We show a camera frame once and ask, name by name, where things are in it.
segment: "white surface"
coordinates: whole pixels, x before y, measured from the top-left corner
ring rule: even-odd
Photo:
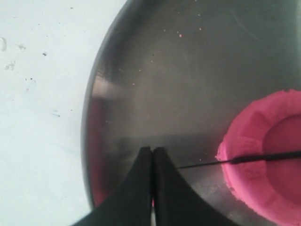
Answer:
[[[1,2],[0,226],[65,226],[89,212],[80,159],[83,98],[125,1]]]

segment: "thin black rod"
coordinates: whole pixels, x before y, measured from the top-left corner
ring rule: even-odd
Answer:
[[[189,166],[181,166],[178,169],[187,169],[187,168],[194,168],[194,167],[201,167],[201,166],[211,166],[211,165],[220,165],[220,164],[240,164],[246,162],[253,162],[253,161],[279,161],[285,159],[295,159],[301,158],[301,151],[295,152],[286,152],[286,153],[276,153],[276,154],[263,154],[263,155],[246,155],[246,156],[239,156],[230,160],[225,161],[212,161],[212,162],[204,162]]]

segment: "pink powder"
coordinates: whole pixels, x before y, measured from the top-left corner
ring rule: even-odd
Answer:
[[[217,159],[301,150],[301,92],[252,102],[232,122]],[[301,159],[222,165],[235,197],[282,226],[301,225]]]

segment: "metal bowl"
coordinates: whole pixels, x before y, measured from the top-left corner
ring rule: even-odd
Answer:
[[[299,1],[129,0],[87,88],[83,161],[93,207],[126,176],[142,146],[176,166],[214,161],[233,118],[278,90],[301,89]],[[235,200],[220,166],[181,171],[240,225],[274,225]]]

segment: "white table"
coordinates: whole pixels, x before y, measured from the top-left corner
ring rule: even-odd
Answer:
[[[125,1],[2,1],[0,226],[65,226],[89,212],[80,150],[84,94]]]

